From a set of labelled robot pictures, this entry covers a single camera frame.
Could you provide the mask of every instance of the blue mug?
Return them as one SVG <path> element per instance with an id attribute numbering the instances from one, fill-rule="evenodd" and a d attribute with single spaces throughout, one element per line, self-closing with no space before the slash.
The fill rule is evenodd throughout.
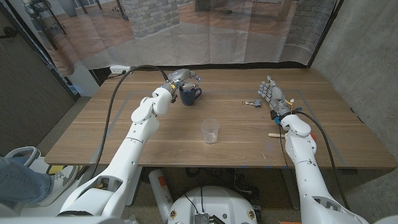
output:
<path id="1" fill-rule="evenodd" d="M 180 87 L 180 97 L 181 101 L 185 106 L 191 106 L 193 102 L 201 95 L 201 88 L 193 88 L 191 90 L 184 90 Z"/>

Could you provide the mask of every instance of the power strip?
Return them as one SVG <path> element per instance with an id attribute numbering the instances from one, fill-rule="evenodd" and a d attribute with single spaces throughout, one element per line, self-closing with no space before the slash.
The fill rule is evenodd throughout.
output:
<path id="1" fill-rule="evenodd" d="M 130 67 L 122 65 L 113 65 L 109 69 L 111 69 L 112 74 L 119 75 L 122 74 L 123 71 L 130 70 Z"/>

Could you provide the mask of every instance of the brick wall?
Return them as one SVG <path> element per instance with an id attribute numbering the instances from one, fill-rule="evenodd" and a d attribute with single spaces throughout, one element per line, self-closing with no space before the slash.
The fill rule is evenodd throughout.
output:
<path id="1" fill-rule="evenodd" d="M 180 23 L 176 0 L 123 0 L 135 37 L 145 37 Z"/>
<path id="2" fill-rule="evenodd" d="M 193 0 L 177 0 L 179 6 L 192 2 Z"/>
<path id="3" fill-rule="evenodd" d="M 335 0 L 301 0 L 292 19 L 286 44 L 315 49 L 326 27 Z"/>

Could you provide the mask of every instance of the mug handle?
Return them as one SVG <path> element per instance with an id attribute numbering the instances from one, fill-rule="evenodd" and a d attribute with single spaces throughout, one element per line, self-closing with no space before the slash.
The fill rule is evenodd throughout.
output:
<path id="1" fill-rule="evenodd" d="M 196 94 L 197 91 L 200 91 L 200 93 L 197 96 L 195 96 L 195 99 L 197 99 L 201 95 L 201 88 L 196 88 L 195 89 L 195 94 Z"/>

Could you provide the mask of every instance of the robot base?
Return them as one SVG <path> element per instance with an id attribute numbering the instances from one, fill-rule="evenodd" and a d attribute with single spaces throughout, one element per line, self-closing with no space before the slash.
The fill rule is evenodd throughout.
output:
<path id="1" fill-rule="evenodd" d="M 220 223 L 217 220 L 225 224 L 257 223 L 252 205 L 233 190 L 220 186 L 202 187 L 204 213 L 202 212 L 200 187 L 187 192 L 186 195 L 201 214 L 196 215 L 197 219 L 204 214 L 204 216 L 210 217 L 210 220 L 214 219 L 214 223 Z M 168 224 L 194 223 L 197 211 L 189 200 L 183 195 L 174 202 L 170 209 Z M 210 223 L 208 219 L 205 220 L 198 223 Z"/>

